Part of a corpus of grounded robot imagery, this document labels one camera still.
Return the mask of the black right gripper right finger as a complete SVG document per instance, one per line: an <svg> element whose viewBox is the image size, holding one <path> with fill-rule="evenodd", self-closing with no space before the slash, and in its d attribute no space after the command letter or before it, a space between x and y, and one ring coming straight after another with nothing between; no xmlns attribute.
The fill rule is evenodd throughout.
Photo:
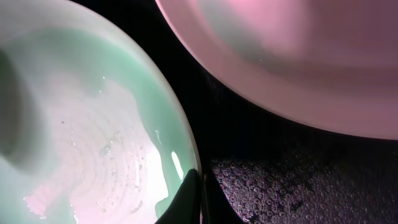
<svg viewBox="0 0 398 224"><path fill-rule="evenodd" d="M203 174L202 214L205 224L244 224L233 210L214 172Z"/></svg>

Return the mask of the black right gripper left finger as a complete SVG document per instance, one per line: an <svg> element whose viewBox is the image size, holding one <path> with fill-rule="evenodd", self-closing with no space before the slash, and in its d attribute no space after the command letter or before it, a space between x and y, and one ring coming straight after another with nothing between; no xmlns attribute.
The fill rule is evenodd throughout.
<svg viewBox="0 0 398 224"><path fill-rule="evenodd" d="M155 224L199 224L201 185L195 169L190 169L168 209Z"/></svg>

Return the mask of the mint green plate front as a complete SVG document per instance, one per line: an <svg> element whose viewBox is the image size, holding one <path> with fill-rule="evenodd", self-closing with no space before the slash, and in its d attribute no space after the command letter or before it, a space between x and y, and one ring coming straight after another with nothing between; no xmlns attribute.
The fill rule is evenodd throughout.
<svg viewBox="0 0 398 224"><path fill-rule="evenodd" d="M156 223L197 146L171 86L72 1L1 2L1 222Z"/></svg>

